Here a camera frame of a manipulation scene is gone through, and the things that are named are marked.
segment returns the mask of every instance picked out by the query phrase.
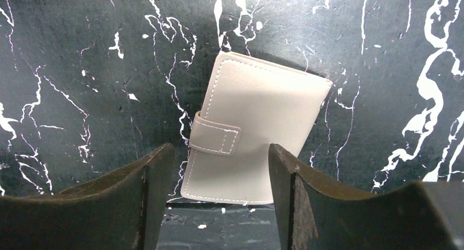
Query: white stitching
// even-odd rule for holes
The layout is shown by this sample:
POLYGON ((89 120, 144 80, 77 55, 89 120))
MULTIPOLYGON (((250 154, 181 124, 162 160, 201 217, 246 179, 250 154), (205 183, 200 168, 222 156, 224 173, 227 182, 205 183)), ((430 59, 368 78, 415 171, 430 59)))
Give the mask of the white stitching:
MULTIPOLYGON (((240 61, 236 61, 236 60, 223 60, 221 62, 221 64, 219 65, 219 68, 218 68, 218 71, 217 71, 217 74, 216 74, 216 78, 214 80, 214 84, 213 84, 213 89, 211 90, 211 97, 210 97, 210 100, 208 102, 208 107, 206 108, 206 113, 205 113, 205 119, 206 117, 208 116, 208 111, 210 110, 210 106, 211 106, 211 101, 213 100, 213 95, 214 95, 214 90, 216 89, 216 86, 217 86, 217 82, 218 82, 218 79, 219 79, 219 75, 221 73, 221 68, 222 66, 224 65, 224 63, 228 62, 228 61, 231 61, 231 62, 237 62, 239 64, 244 64, 244 65, 247 65, 247 66, 250 66, 250 67, 254 67, 254 68, 259 68, 259 69, 263 69, 265 71, 268 71, 268 72, 271 72, 271 73, 274 73, 273 71, 270 71, 268 69, 265 69, 265 68, 261 68, 261 67, 258 67, 258 66, 254 66, 254 65, 250 65, 248 63, 243 63, 243 62, 240 62, 240 61)), ((235 138, 232 142, 232 144, 234 145, 235 143, 235 139, 236 139, 237 135, 235 135, 235 138)), ((226 201, 226 202, 246 202, 246 203, 258 203, 258 204, 261 204, 261 203, 271 203, 269 201, 244 201, 244 200, 232 200, 232 199, 219 199, 219 198, 211 198, 211 197, 203 197, 203 196, 197 196, 197 195, 191 195, 187 192, 187 189, 188 189, 188 184, 189 184, 189 181, 190 181, 190 177, 192 176, 192 172, 193 172, 193 166, 195 165, 195 159, 196 159, 196 153, 197 151, 195 151, 195 154, 193 155, 193 161, 192 161, 192 166, 190 167, 190 172, 189 172, 189 176, 187 178, 187 183, 185 184, 185 189, 184 189, 184 192, 185 194, 187 194, 188 196, 191 196, 193 198, 200 198, 200 199, 206 199, 206 200, 218 200, 218 201, 226 201)))
POLYGON ((190 146, 193 146, 193 147, 199 148, 199 149, 203 149, 203 150, 208 150, 208 151, 210 151, 210 152, 224 153, 224 154, 231 154, 231 153, 232 153, 232 149, 234 149, 235 140, 237 139, 237 136, 239 135, 239 132, 238 132, 238 131, 229 130, 229 129, 223 129, 223 128, 220 128, 220 127, 215 127, 215 126, 207 125, 207 124, 204 124, 204 123, 199 122, 198 120, 195 120, 195 123, 198 123, 198 124, 203 125, 203 126, 206 126, 206 127, 211 127, 211 128, 214 128, 214 129, 219 129, 219 130, 225 131, 224 139, 222 140, 222 146, 221 146, 221 149, 220 149, 220 150, 207 149, 207 148, 203 148, 203 147, 200 147, 200 146, 191 144, 191 143, 190 143, 190 146), (234 140, 232 141, 232 146, 230 147, 229 151, 228 151, 228 152, 224 152, 222 149, 224 148, 225 138, 227 137, 227 132, 233 132, 233 133, 235 133, 235 136, 234 136, 234 140))

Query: marble table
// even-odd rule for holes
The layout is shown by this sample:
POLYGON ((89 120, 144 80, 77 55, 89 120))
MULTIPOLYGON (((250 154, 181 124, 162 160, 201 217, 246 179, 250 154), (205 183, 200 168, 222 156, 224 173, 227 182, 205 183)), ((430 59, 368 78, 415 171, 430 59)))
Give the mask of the marble table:
POLYGON ((300 154, 316 169, 374 193, 462 182, 461 1, 0 0, 0 194, 57 193, 171 142, 159 248, 277 249, 271 206, 182 206, 220 50, 334 82, 300 154))

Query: snap closure flap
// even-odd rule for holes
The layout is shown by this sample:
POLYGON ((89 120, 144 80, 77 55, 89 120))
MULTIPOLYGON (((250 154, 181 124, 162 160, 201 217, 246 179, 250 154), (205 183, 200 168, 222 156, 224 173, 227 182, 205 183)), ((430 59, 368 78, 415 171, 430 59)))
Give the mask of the snap closure flap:
POLYGON ((189 146, 205 153, 232 156, 240 134, 240 128, 205 120, 197 112, 190 132, 189 146))

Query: beige leather wallet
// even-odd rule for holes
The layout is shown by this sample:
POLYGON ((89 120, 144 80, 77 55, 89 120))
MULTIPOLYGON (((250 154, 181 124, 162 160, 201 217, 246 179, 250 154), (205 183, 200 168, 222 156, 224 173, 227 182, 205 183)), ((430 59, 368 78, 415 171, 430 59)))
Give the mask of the beige leather wallet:
POLYGON ((316 75, 220 52, 192 125, 182 196, 272 203, 269 144, 298 156, 331 86, 316 75))

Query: card holder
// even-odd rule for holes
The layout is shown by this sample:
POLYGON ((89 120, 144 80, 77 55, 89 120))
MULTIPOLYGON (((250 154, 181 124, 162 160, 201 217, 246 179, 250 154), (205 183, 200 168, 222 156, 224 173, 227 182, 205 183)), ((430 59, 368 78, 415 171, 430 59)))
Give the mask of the card holder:
POLYGON ((272 203, 269 144, 298 156, 331 87, 316 75, 221 51, 192 124, 181 195, 272 203))

